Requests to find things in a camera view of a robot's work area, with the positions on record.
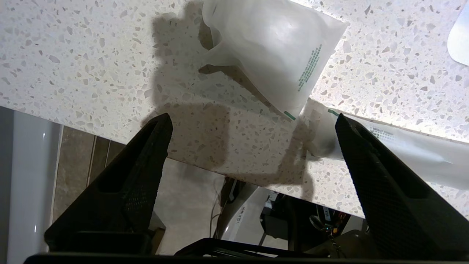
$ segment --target white plastic bag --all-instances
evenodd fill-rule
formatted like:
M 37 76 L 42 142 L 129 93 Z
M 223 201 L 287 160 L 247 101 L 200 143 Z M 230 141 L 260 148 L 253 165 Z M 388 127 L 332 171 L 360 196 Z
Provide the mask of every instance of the white plastic bag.
M 288 0 L 206 0 L 211 65 L 236 65 L 295 120 L 347 23 Z
M 315 132 L 306 143 L 309 152 L 317 157 L 343 160 L 335 132 L 337 112 L 319 104 L 316 104 L 313 110 L 311 117 L 308 113 L 304 114 L 310 119 L 306 124 Z M 315 118 L 316 113 L 320 113 L 319 119 Z M 345 116 L 361 123 L 423 180 L 469 190 L 468 144 L 373 123 L 356 116 Z

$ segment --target translucent bag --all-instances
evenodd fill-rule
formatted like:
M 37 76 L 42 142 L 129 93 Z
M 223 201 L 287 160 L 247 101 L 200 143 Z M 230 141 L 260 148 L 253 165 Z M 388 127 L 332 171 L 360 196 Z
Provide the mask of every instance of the translucent bag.
M 211 65 L 236 65 L 295 120 L 347 23 L 288 0 L 206 0 Z

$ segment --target tile floor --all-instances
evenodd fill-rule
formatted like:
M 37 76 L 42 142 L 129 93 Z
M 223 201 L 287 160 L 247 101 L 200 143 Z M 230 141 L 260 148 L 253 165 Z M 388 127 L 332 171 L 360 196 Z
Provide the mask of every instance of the tile floor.
M 64 127 L 53 219 L 78 197 L 124 145 Z M 210 237 L 220 212 L 220 174 L 166 159 L 154 212 L 166 226 L 159 254 L 172 255 L 199 239 Z M 287 241 L 267 236 L 265 246 L 287 249 Z

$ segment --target white object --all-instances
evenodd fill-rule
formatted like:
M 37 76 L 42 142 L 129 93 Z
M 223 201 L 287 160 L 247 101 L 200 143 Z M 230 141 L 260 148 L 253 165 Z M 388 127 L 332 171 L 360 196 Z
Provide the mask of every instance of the white object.
M 264 234 L 259 217 L 271 191 L 246 184 L 237 198 L 226 204 L 218 220 L 218 239 L 258 245 Z
M 206 0 L 214 48 L 206 63 L 236 65 L 295 120 L 347 23 L 288 0 Z
M 7 264 L 46 252 L 63 126 L 15 111 Z
M 465 5 L 449 32 L 448 52 L 459 63 L 469 65 L 469 7 Z
M 308 143 L 308 150 L 318 157 L 343 159 L 335 132 L 337 113 L 323 107 L 317 128 L 310 124 L 316 134 Z M 469 189 L 468 145 L 345 116 L 361 123 L 423 180 L 461 190 Z

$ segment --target terrazzo countertop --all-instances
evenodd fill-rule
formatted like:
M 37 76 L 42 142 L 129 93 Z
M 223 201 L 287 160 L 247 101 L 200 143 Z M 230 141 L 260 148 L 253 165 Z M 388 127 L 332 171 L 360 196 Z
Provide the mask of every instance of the terrazzo countertop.
M 312 99 L 469 142 L 469 69 L 446 48 L 464 0 L 297 1 L 350 22 Z M 0 105 L 121 143 L 168 112 L 170 158 L 363 216 L 345 163 L 304 150 L 303 119 L 279 115 L 231 67 L 200 69 L 209 43 L 201 6 L 7 0 Z M 469 217 L 467 191 L 431 187 Z

